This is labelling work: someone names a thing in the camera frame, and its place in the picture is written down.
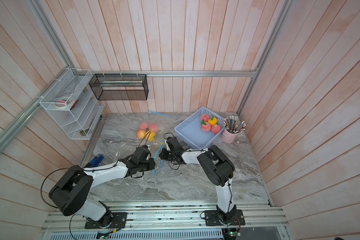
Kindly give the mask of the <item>orange pink toy peach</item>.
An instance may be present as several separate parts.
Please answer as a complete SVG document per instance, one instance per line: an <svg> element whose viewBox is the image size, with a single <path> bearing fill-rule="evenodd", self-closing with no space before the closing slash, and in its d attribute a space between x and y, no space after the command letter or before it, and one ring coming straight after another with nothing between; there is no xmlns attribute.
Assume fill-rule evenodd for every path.
<svg viewBox="0 0 360 240"><path fill-rule="evenodd" d="M147 132L145 130L138 130L137 131L137 138L138 139L144 139L146 134L147 134Z"/></svg>

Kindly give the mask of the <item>clear zip-top bag blue zipper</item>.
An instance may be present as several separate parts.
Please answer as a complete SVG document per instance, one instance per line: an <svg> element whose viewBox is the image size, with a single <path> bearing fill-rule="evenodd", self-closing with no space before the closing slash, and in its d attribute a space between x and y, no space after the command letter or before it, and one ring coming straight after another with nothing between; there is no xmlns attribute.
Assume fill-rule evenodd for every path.
<svg viewBox="0 0 360 240"><path fill-rule="evenodd" d="M177 117L163 113L142 113L133 118L134 131L138 141L142 144L161 144L165 133L171 128Z"/></svg>

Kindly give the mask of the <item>pink peach basket front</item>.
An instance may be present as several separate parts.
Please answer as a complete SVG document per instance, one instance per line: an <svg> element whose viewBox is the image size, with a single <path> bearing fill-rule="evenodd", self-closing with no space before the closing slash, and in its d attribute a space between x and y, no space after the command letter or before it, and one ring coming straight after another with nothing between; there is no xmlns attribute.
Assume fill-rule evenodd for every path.
<svg viewBox="0 0 360 240"><path fill-rule="evenodd" d="M140 130L143 130L143 131L148 131L149 130L149 123L146 123L146 122L143 122L141 123L140 125Z"/></svg>

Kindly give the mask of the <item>pink peach basket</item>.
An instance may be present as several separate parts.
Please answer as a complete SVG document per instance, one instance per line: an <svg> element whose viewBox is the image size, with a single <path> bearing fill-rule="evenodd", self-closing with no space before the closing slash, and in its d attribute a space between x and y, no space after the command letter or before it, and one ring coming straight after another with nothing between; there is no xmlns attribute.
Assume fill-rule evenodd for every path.
<svg viewBox="0 0 360 240"><path fill-rule="evenodd" d="M218 124L212 125L211 132L217 135L222 130L222 127Z"/></svg>
<svg viewBox="0 0 360 240"><path fill-rule="evenodd" d="M204 120L201 121L201 129L203 132L210 132L212 125L209 122L205 122Z"/></svg>
<svg viewBox="0 0 360 240"><path fill-rule="evenodd" d="M146 122L143 122L141 123L140 125L140 130L143 130L143 131L148 131L149 130L149 123L146 123Z"/></svg>

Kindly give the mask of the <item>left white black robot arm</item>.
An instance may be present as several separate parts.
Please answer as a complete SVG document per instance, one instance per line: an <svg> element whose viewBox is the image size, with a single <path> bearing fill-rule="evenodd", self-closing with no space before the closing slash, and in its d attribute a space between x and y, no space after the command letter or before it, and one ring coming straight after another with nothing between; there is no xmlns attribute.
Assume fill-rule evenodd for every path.
<svg viewBox="0 0 360 240"><path fill-rule="evenodd" d="M155 161L150 149L143 145L114 164L95 168L69 168L50 190L49 198L64 216L78 214L98 223L101 228L106 228L114 219L112 212L105 204L89 200L90 190L100 184L154 168Z"/></svg>

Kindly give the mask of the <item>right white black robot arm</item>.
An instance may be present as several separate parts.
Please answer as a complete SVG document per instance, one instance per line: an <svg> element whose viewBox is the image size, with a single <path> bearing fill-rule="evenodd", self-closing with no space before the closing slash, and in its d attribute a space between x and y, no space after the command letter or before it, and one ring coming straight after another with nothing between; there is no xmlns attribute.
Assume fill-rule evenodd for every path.
<svg viewBox="0 0 360 240"><path fill-rule="evenodd" d="M222 150L216 145L207 149L185 150L176 137L168 137L165 145L160 153L163 161L172 165L197 164L203 168L210 182L216 187L217 211L225 218L231 218L236 211L232 193L235 166Z"/></svg>

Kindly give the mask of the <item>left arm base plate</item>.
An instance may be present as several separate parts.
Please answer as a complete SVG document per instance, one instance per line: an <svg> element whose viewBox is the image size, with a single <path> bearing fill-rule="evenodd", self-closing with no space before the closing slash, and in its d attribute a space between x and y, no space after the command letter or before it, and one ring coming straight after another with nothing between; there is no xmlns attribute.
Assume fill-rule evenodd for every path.
<svg viewBox="0 0 360 240"><path fill-rule="evenodd" d="M123 229L126 226L128 213L106 213L100 220L87 218L85 229Z"/></svg>

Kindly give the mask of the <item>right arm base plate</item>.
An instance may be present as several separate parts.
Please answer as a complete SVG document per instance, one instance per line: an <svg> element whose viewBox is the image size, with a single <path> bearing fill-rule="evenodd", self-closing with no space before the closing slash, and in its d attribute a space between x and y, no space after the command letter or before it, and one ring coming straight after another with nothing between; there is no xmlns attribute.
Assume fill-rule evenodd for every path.
<svg viewBox="0 0 360 240"><path fill-rule="evenodd" d="M244 226L246 224L242 210L232 209L227 214L218 210L204 211L207 226Z"/></svg>

